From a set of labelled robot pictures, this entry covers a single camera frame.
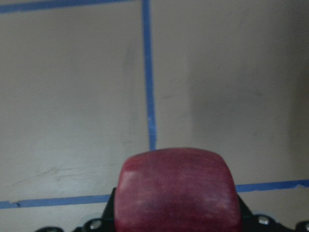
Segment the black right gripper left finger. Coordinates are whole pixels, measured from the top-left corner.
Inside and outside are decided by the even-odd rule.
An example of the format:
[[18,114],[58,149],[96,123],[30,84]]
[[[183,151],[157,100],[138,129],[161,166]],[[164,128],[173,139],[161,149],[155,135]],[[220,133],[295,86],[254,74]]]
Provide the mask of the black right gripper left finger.
[[114,226],[114,199],[115,199],[116,188],[112,189],[110,197],[102,213],[102,221],[110,226]]

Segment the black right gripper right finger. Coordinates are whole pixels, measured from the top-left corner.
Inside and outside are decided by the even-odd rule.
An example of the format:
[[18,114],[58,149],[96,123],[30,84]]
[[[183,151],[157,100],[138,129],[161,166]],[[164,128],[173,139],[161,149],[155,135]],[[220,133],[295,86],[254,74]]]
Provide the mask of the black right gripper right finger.
[[253,217],[253,213],[239,195],[238,195],[238,201],[239,201],[242,223],[243,224],[249,223],[249,221]]

